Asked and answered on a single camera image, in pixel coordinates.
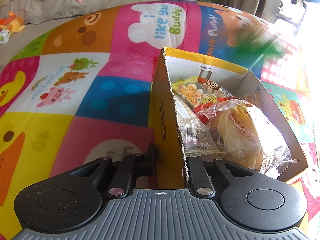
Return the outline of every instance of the red gingham pattern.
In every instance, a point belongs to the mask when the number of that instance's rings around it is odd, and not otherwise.
[[[272,57],[264,60],[261,81],[289,89],[295,89],[297,70],[299,68],[299,48],[293,43],[281,38],[278,34],[278,44],[285,53],[284,57]]]

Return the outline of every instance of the clear plastic wrap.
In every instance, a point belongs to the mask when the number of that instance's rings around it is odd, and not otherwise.
[[[289,148],[279,130],[256,106],[231,99],[198,112],[220,151],[232,161],[274,179],[290,165]]]
[[[218,153],[218,147],[206,126],[178,95],[174,95],[178,125],[181,130],[186,157]]]

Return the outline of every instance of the colorful blanket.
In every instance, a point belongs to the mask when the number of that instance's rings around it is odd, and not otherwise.
[[[281,35],[285,58],[239,55],[230,30],[261,24],[268,26],[216,4],[147,2],[79,17],[28,44],[0,75],[1,237],[21,230],[13,202],[28,185],[102,156],[118,161],[147,150],[152,80],[169,46],[250,68],[269,90],[311,167],[294,186],[308,199],[301,228],[315,239],[320,185],[305,65]]]

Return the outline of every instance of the yellow cardboard box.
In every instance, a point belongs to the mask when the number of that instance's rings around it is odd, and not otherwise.
[[[282,133],[291,157],[299,160],[291,164],[279,180],[292,183],[300,178],[308,168],[303,151],[280,109],[250,70],[214,57],[163,47],[151,92],[159,188],[184,188],[188,184],[186,157],[171,83],[198,76],[201,70],[211,71],[211,80],[238,98],[261,91],[265,115]]]

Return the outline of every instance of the gray ribbed platform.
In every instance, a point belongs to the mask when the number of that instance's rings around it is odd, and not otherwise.
[[[251,232],[232,224],[211,200],[184,190],[139,190],[112,200],[92,223],[73,232],[43,234],[24,229],[14,240],[302,240],[297,228],[277,234]]]

